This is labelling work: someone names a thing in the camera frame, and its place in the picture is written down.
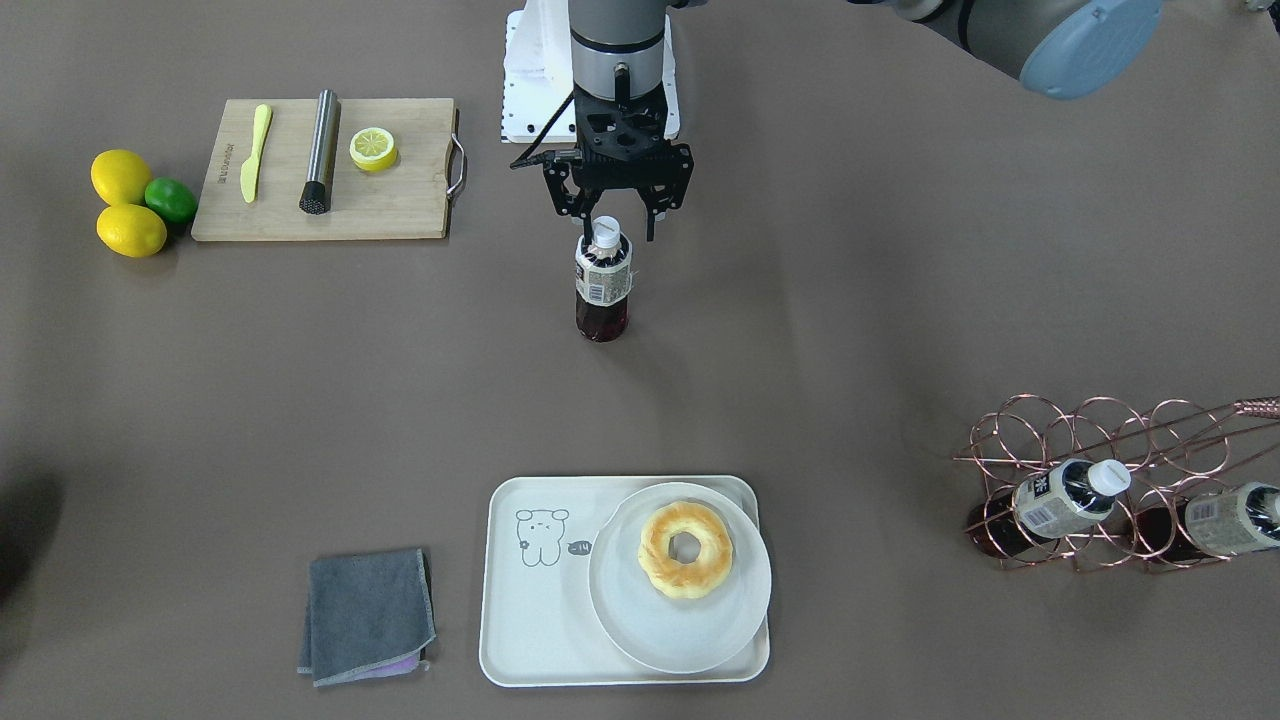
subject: knife handle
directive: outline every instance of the knife handle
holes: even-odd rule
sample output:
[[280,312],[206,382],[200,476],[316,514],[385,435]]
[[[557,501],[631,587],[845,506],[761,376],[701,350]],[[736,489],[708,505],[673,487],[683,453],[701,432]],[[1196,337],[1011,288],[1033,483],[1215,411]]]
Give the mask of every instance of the knife handle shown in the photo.
[[271,126],[271,106],[262,104],[253,110],[253,147],[251,155],[262,154],[262,143],[266,141],[266,128]]

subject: wooden cutting board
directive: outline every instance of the wooden cutting board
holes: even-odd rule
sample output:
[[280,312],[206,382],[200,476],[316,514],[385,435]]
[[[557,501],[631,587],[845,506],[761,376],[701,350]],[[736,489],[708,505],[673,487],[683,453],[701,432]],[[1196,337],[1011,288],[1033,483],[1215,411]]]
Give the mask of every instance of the wooden cutting board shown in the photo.
[[[253,109],[271,106],[257,197],[241,196],[241,164],[253,138]],[[198,241],[417,240],[448,232],[453,99],[342,100],[330,209],[298,209],[311,156],[316,100],[228,100],[191,227]],[[392,133],[399,160],[380,173],[351,161],[351,137],[366,127]]]

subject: table surface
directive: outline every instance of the table surface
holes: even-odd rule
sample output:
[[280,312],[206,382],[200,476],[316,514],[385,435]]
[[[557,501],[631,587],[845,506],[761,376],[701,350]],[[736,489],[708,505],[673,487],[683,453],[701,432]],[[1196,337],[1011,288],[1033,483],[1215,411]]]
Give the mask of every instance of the table surface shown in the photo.
[[[673,13],[698,169],[609,345],[573,325],[577,228],[498,138],[515,5],[0,5],[0,520],[36,557],[0,609],[3,714],[1272,715],[1280,553],[1002,573],[960,533],[980,489],[948,459],[1020,392],[1280,392],[1280,38],[1236,5],[1169,3],[1070,104],[883,8]],[[179,237],[131,260],[95,237],[97,152],[198,190],[228,97],[323,87],[457,99],[448,240]],[[641,234],[634,195],[600,209]],[[759,495],[763,675],[490,684],[494,488],[664,473]],[[413,546],[430,671],[296,675],[307,564]]]

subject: towel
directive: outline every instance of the towel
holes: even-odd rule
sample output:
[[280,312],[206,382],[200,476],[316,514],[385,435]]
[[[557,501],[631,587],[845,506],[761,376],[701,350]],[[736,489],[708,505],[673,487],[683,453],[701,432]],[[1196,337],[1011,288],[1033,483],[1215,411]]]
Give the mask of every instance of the towel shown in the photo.
[[421,550],[311,564],[298,673],[315,687],[411,673],[435,639]]

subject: bottle holder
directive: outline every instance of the bottle holder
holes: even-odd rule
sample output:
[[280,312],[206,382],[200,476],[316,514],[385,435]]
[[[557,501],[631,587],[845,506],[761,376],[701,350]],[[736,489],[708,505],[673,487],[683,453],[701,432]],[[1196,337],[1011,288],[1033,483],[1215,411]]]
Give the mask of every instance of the bottle holder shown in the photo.
[[[1114,397],[1092,397],[1065,410],[1038,395],[1018,395],[974,423],[969,445],[954,456],[978,469],[986,497],[983,519],[966,523],[964,532],[975,546],[993,550],[1006,570],[1069,560],[1075,571],[1140,562],[1147,571],[1158,573],[1228,561],[1230,557],[1225,556],[1185,561],[1162,557],[1178,534],[1187,538],[1176,507],[1190,497],[1245,482],[1248,478],[1235,482],[1235,471],[1280,447],[1276,434],[1266,433],[1276,428],[1280,428],[1280,396],[1212,409],[1187,400],[1165,400],[1139,411]],[[1004,509],[1005,496],[1011,496],[1027,477],[1047,473],[1070,457],[1094,462],[1120,460],[1133,474],[1133,484],[1116,497],[1107,520],[1088,530],[1041,544],[1014,523],[1030,548],[1021,552],[1006,548],[1007,532],[996,532],[995,523],[1001,519],[1007,523],[1016,501],[1010,497],[1009,507]],[[1143,538],[1133,532],[1138,514],[1161,506],[1171,520],[1167,539],[1157,542],[1160,538]],[[1006,537],[1005,546],[1001,536]]]

